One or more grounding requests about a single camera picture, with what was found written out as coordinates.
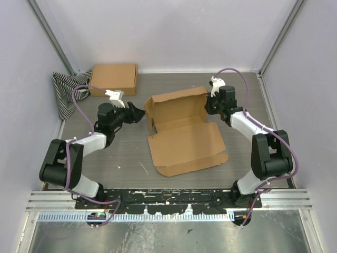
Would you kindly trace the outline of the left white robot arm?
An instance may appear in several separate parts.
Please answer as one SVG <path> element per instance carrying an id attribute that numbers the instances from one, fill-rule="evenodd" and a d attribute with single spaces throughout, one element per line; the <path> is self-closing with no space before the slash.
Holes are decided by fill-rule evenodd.
<path id="1" fill-rule="evenodd" d="M 83 158 L 108 148 L 124 123 L 138 123 L 144 116 L 145 111 L 138 109 L 132 102 L 128 102 L 125 108 L 118 108 L 111 103 L 100 104 L 94 132 L 80 139 L 54 139 L 50 142 L 39 171 L 40 181 L 80 196 L 94 209 L 114 203 L 114 200 L 107 200 L 102 184 L 82 174 Z"/>

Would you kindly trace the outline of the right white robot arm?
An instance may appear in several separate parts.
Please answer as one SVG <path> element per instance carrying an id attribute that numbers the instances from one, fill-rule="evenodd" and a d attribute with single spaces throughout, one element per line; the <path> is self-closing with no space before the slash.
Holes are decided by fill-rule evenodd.
<path id="1" fill-rule="evenodd" d="M 213 84 L 211 92 L 207 94 L 205 109 L 209 115 L 220 115 L 229 127 L 251 141 L 251 169 L 233 183 L 230 191 L 231 201 L 236 207 L 245 207 L 255 197 L 259 185 L 292 171 L 292 155 L 286 147 L 289 144 L 288 134 L 283 130 L 264 127 L 237 106 L 233 86 Z"/>

